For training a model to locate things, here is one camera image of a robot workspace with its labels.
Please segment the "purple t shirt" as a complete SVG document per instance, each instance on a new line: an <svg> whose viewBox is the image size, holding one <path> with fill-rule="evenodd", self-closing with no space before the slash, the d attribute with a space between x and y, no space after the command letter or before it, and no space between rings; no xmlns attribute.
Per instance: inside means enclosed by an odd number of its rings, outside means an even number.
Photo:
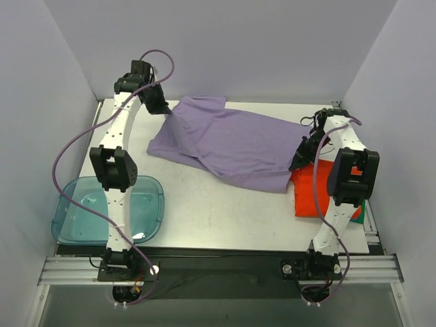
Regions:
<svg viewBox="0 0 436 327"><path fill-rule="evenodd" d="M147 154L206 170L235 187L286 192L294 153L308 128L225 103L224 97L183 97Z"/></svg>

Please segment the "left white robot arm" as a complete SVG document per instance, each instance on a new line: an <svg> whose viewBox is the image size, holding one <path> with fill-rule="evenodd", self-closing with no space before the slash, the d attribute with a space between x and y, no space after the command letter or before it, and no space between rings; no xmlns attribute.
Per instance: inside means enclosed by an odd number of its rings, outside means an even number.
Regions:
<svg viewBox="0 0 436 327"><path fill-rule="evenodd" d="M104 190L110 220L104 265L113 268L115 275L124 281L133 279L138 272L130 227L130 198L138 168L127 149L142 105L150 114L171 113L161 85L155 82L153 66L133 60L130 72L114 84L112 113L116 117L99 145L89 151L95 175Z"/></svg>

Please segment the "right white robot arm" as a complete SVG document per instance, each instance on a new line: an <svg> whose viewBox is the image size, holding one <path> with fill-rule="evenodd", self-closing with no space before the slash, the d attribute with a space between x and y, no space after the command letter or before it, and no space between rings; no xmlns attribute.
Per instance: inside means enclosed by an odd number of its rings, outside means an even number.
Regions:
<svg viewBox="0 0 436 327"><path fill-rule="evenodd" d="M346 110L323 108L313 117L313 128L304 136L291 161L289 171L300 170L313 164L313 195L322 226L311 241L302 271L310 278L324 271L341 272L338 255L344 249L342 237L356 209L373 193L379 153L370 151L357 137L352 124L361 122ZM329 197L326 214L323 214L317 196L317 172L322 148L329 142L337 150L332 169L326 181Z"/></svg>

